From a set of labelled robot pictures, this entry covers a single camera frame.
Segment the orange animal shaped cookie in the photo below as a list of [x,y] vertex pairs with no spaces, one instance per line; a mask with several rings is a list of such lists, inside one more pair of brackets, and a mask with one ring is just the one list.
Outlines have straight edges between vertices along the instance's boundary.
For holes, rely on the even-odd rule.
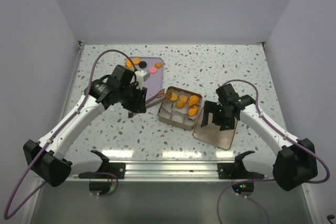
[[198,111],[199,110],[199,106],[198,105],[191,106],[188,110],[189,111]]

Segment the orange round cookie large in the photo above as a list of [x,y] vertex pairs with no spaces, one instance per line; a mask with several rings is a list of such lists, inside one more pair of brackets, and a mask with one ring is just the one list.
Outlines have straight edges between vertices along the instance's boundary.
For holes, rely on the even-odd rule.
[[188,100],[188,106],[197,105],[199,103],[199,100],[199,97],[196,95],[190,96]]

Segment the orange ridged cookie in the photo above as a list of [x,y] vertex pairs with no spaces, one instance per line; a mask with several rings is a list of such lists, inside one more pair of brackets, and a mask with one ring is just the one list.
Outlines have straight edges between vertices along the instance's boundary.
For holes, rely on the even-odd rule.
[[198,111],[188,111],[188,116],[193,117],[198,113]]

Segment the metal tongs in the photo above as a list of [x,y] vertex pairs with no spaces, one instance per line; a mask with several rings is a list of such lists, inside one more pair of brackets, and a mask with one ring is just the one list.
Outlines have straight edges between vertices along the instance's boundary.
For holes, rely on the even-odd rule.
[[165,91],[165,89],[160,90],[156,95],[154,95],[153,97],[149,98],[148,100],[146,100],[145,102],[145,107],[151,108],[153,106],[155,106],[156,104],[164,101],[164,94],[170,92],[170,91]]

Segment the gold cookie tin lid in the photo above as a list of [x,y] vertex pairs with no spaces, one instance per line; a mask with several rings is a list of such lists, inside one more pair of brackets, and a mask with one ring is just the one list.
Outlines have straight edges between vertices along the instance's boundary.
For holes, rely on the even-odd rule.
[[236,132],[237,120],[235,120],[235,126],[233,130],[220,131],[219,126],[212,123],[211,114],[209,115],[208,125],[201,127],[203,114],[204,109],[201,109],[200,115],[197,118],[197,122],[193,130],[193,137],[199,141],[221,148],[223,150],[229,150],[232,146]]

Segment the orange flower cookie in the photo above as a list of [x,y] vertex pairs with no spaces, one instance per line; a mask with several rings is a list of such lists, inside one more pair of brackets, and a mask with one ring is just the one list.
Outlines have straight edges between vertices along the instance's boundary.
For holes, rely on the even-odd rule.
[[186,96],[181,96],[181,97],[180,97],[180,101],[182,101],[182,102],[184,102],[184,103],[186,103],[187,100],[188,100],[188,97],[186,97]]
[[164,94],[164,99],[165,100],[170,100],[171,96],[172,96],[172,92],[167,92],[167,93]]

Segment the gold cookie tin base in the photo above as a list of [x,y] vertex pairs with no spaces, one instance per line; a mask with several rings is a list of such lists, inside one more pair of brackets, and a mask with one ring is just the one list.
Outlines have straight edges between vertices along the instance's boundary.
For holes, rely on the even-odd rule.
[[[167,91],[176,93],[178,95],[178,99],[175,102],[172,102],[170,100],[164,100],[161,102],[158,111],[158,120],[162,123],[175,126],[186,131],[192,131],[195,127],[197,118],[201,111],[203,97],[198,93],[173,86],[168,87]],[[196,95],[199,97],[199,103],[197,104],[199,106],[199,110],[195,116],[190,117],[188,116],[188,109],[190,108],[190,106],[188,106],[188,100],[189,97],[192,95]],[[180,100],[181,96],[188,97],[188,100],[185,103],[184,108],[178,109],[176,108],[176,102]]]

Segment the brown round cookie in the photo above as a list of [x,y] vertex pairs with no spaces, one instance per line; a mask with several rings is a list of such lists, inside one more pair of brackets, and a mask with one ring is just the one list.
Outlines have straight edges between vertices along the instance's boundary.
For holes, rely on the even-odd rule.
[[184,106],[185,106],[185,103],[183,101],[179,100],[176,102],[176,108],[182,109],[184,108]]

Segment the pink round cookie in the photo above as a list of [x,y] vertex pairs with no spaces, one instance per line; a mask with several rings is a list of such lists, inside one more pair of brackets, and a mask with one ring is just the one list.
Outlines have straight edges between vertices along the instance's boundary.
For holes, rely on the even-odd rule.
[[150,73],[156,73],[157,70],[158,70],[158,69],[157,69],[156,67],[151,67],[151,68],[149,69]]

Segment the orange round biscuit cookie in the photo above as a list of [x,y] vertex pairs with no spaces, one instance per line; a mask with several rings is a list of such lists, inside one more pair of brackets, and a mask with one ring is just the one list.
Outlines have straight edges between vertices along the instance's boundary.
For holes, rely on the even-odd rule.
[[172,93],[169,97],[169,100],[175,102],[178,99],[178,95],[176,93]]

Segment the brown flower cookie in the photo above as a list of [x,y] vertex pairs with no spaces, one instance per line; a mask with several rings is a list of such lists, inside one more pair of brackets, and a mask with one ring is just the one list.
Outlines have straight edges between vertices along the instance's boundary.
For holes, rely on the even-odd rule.
[[158,68],[158,69],[160,69],[160,68],[162,68],[162,64],[161,64],[160,62],[157,62],[157,63],[155,64],[155,67]]

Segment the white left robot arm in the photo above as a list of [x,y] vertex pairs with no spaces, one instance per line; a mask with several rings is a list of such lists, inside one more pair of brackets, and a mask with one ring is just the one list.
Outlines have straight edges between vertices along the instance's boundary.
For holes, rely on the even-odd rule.
[[149,77],[148,71],[117,65],[112,74],[91,79],[79,101],[57,126],[37,142],[29,140],[24,144],[29,169],[53,187],[75,174],[92,172],[97,178],[106,177],[108,158],[99,152],[94,151],[97,158],[79,164],[65,160],[65,155],[84,129],[110,106],[119,103],[130,112],[145,113],[144,83]]

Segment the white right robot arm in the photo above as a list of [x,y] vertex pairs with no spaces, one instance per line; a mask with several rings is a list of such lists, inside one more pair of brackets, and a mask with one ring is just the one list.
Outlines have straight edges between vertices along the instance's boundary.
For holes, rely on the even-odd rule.
[[254,130],[275,155],[275,162],[270,164],[248,159],[252,151],[243,152],[235,157],[231,168],[224,168],[226,177],[261,179],[268,176],[285,191],[317,177],[315,147],[309,139],[300,140],[288,133],[259,108],[255,98],[240,96],[231,84],[218,87],[216,94],[216,102],[204,102],[201,126],[212,123],[225,131],[234,129],[236,121],[241,121]]

